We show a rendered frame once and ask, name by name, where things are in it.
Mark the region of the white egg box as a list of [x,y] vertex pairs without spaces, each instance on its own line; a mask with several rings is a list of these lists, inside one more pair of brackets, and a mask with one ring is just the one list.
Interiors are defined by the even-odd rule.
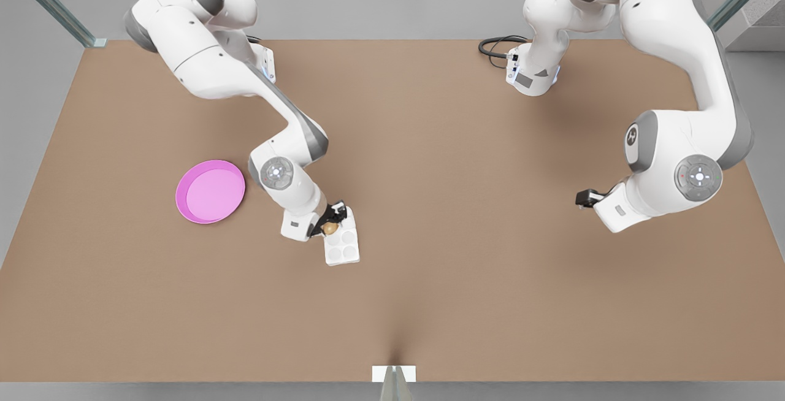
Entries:
[[337,232],[326,237],[323,236],[324,256],[328,266],[361,261],[355,216],[350,207],[346,208],[348,218],[341,222]]

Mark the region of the pink round plate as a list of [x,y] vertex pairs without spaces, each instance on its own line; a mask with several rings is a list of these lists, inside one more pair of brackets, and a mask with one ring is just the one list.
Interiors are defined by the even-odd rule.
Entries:
[[243,172],[229,161],[213,159],[182,175],[175,189],[175,205],[190,222],[217,223],[236,211],[245,193]]

